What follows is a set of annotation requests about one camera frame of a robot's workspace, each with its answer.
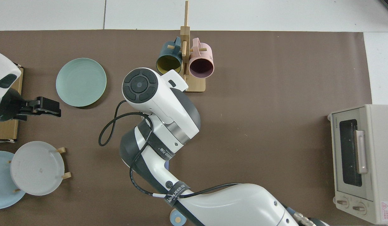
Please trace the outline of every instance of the plate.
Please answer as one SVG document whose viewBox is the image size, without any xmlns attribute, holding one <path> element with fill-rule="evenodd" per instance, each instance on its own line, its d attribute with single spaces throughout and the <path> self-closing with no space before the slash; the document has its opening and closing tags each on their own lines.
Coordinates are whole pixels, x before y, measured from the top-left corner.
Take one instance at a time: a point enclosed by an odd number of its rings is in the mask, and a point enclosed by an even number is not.
<svg viewBox="0 0 388 226">
<path fill-rule="evenodd" d="M 24 191 L 13 192 L 18 187 L 11 179 L 10 163 L 14 154 L 0 151 L 0 209 L 17 203 L 25 194 Z"/>
<path fill-rule="evenodd" d="M 56 89 L 59 97 L 74 107 L 88 106 L 103 95 L 106 73 L 96 61 L 78 58 L 66 63 L 57 75 Z"/>
<path fill-rule="evenodd" d="M 32 141 L 17 150 L 10 171 L 19 189 L 34 196 L 44 196 L 61 184 L 64 161 L 55 147 L 42 141 Z"/>
</svg>

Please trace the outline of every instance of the black button pad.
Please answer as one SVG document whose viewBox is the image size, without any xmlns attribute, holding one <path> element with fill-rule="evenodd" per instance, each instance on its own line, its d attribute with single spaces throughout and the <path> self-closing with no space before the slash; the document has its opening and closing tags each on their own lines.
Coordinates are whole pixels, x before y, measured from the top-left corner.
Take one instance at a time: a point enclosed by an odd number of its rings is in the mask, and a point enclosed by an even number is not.
<svg viewBox="0 0 388 226">
<path fill-rule="evenodd" d="M 0 79 L 0 87 L 3 89 L 9 88 L 13 82 L 17 79 L 17 76 L 10 73 Z"/>
<path fill-rule="evenodd" d="M 158 89 L 155 73 L 147 68 L 137 68 L 125 77 L 124 96 L 133 103 L 144 103 L 150 100 Z"/>
</svg>

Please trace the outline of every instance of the oven window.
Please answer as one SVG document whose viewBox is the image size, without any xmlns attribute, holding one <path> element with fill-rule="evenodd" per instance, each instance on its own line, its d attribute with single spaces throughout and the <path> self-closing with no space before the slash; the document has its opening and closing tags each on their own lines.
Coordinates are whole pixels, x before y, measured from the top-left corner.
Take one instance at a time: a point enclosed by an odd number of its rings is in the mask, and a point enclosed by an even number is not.
<svg viewBox="0 0 388 226">
<path fill-rule="evenodd" d="M 339 123 L 342 150 L 343 182 L 362 186 L 362 175 L 356 169 L 356 144 L 354 131 L 357 130 L 357 120 L 346 120 Z"/>
</svg>

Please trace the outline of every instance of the black clamp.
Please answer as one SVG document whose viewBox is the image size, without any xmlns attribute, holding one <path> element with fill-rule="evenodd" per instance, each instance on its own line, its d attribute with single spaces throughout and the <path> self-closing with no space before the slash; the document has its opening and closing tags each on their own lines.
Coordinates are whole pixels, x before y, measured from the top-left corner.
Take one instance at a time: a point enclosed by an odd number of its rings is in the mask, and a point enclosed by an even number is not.
<svg viewBox="0 0 388 226">
<path fill-rule="evenodd" d="M 185 192 L 185 190 L 191 189 L 187 184 L 182 181 L 176 182 L 169 192 L 165 196 L 165 202 L 169 204 L 171 207 L 174 206 L 179 196 Z"/>
<path fill-rule="evenodd" d="M 150 127 L 146 123 L 140 123 L 138 129 L 141 132 L 142 136 L 146 139 L 148 136 L 148 144 L 152 149 L 164 160 L 169 161 L 175 156 L 173 153 L 162 141 L 156 136 L 155 133 L 150 133 Z"/>
</svg>

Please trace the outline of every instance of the white label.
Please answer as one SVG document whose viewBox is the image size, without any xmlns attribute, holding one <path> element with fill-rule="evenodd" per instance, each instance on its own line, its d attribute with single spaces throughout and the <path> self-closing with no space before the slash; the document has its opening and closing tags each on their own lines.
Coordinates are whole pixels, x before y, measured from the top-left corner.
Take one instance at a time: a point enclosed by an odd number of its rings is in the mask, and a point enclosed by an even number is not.
<svg viewBox="0 0 388 226">
<path fill-rule="evenodd" d="M 388 202 L 381 202 L 381 218 L 388 221 Z"/>
</svg>

